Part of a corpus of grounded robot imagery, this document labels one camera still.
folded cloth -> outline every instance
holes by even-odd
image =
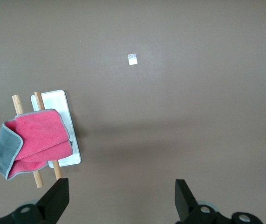
[[[0,173],[10,180],[70,156],[72,146],[60,114],[47,109],[17,115],[0,129]]]

brown background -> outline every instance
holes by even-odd
[[[266,223],[266,0],[0,0],[0,125],[59,89],[82,152],[59,223],[175,223],[176,178]],[[0,175],[0,217],[41,173]]]

white tray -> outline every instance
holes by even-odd
[[[73,154],[69,157],[58,160],[59,165],[63,167],[80,163],[81,156],[75,136],[73,122],[71,119],[71,115],[69,113],[68,102],[65,92],[63,90],[56,90],[56,91],[42,93],[41,96],[43,98],[45,109],[56,109],[58,113],[61,115],[63,123],[66,126],[68,133],[70,135],[70,141],[73,144],[72,145]],[[35,99],[35,95],[31,96],[31,103],[34,108],[34,111],[38,111],[39,108]],[[51,161],[49,161],[48,163],[49,166],[53,168],[53,163]]]

wooden stick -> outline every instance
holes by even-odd
[[[44,106],[43,98],[41,97],[41,92],[35,92],[34,95],[35,95],[39,110],[44,110],[45,106]],[[58,179],[62,178],[59,162],[58,162],[58,160],[54,160],[52,162],[53,162],[55,176],[56,176],[56,179],[58,180]]]
[[[24,112],[23,112],[23,106],[22,106],[22,103],[20,100],[20,96],[14,95],[14,96],[12,96],[12,98],[13,98],[13,102],[14,102],[14,106],[15,106],[15,110],[16,110],[17,115],[23,114]],[[34,179],[35,179],[35,183],[36,183],[37,188],[41,188],[44,185],[39,170],[34,171]]]

silver bolt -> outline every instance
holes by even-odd
[[[205,206],[202,206],[201,209],[200,209],[203,213],[210,213],[211,210]]]
[[[28,212],[30,210],[30,208],[29,207],[25,207],[25,208],[23,208],[23,209],[21,209],[21,213],[26,213],[26,212]]]
[[[251,221],[250,218],[244,214],[240,215],[239,219],[243,222],[246,222],[246,223],[249,223]]]

